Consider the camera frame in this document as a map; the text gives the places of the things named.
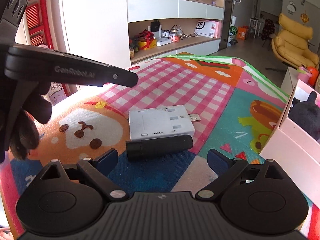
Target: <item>louvered panel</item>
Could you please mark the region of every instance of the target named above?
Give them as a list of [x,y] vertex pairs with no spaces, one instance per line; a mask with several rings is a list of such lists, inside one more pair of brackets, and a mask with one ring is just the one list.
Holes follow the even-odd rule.
[[38,46],[38,45],[40,45],[40,44],[43,44],[43,37],[42,37],[42,35],[37,35],[37,36],[35,36],[35,37],[33,37],[33,38],[31,39],[31,45],[33,45],[33,46]]
[[28,29],[40,25],[40,15],[38,4],[31,5],[26,9]]

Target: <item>black plush toy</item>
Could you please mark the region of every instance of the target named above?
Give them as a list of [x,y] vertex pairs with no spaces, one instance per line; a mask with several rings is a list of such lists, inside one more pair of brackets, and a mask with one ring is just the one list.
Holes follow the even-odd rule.
[[292,101],[288,117],[305,130],[316,141],[320,139],[320,108],[315,104],[317,93],[312,91],[307,101]]

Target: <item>colorful play mat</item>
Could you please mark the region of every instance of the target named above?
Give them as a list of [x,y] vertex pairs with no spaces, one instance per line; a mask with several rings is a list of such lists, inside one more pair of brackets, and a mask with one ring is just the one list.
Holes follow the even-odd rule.
[[[139,76],[134,88],[106,84],[87,87],[58,103],[46,125],[37,124],[40,145],[26,161],[10,152],[1,166],[2,198],[15,235],[23,228],[15,203],[51,159],[76,163],[96,158],[110,148],[119,162],[108,177],[124,190],[191,191],[217,178],[206,162],[211,148],[228,158],[263,163],[259,152],[276,125],[288,95],[249,63],[232,57],[175,55],[141,62],[129,68]],[[189,151],[129,163],[125,141],[130,139],[130,110],[184,105],[199,114],[194,146]],[[83,131],[76,136],[76,131]],[[319,238],[319,209],[309,201],[301,232]]]

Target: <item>pink triangle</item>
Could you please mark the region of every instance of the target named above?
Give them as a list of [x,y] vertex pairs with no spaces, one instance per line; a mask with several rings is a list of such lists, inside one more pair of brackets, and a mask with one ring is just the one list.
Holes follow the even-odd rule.
[[224,150],[224,151],[226,151],[226,152],[228,152],[228,153],[232,153],[230,144],[228,144],[228,143],[222,145],[222,146],[220,147],[220,149],[221,149],[221,150]]
[[236,157],[236,158],[243,159],[243,160],[247,160],[247,156],[245,156],[245,153],[244,153],[244,152],[240,152],[240,153],[237,154],[235,157]]

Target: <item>yellow lantern ornament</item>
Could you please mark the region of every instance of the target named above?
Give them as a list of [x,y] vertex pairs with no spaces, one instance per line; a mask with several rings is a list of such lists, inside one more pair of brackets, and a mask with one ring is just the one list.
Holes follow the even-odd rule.
[[306,11],[300,15],[301,20],[303,21],[303,25],[309,22],[309,16],[306,14]]

